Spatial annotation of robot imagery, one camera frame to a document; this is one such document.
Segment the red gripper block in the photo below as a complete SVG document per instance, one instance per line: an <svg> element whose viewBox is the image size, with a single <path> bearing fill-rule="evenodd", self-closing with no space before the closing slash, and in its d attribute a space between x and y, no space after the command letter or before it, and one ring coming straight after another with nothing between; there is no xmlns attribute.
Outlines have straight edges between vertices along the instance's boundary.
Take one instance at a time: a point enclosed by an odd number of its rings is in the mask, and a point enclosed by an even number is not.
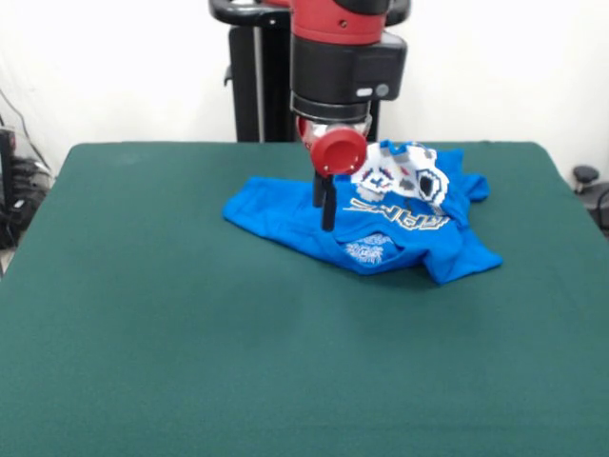
<svg viewBox="0 0 609 457"><path fill-rule="evenodd" d="M316 170L312 204L314 208L323 208L324 231L334 230L337 197L333 177L323 178L322 175L350 175L362 167L366 159L367 134L371 124L370 115L356 124L324 124L296 117L297 131Z"/></svg>

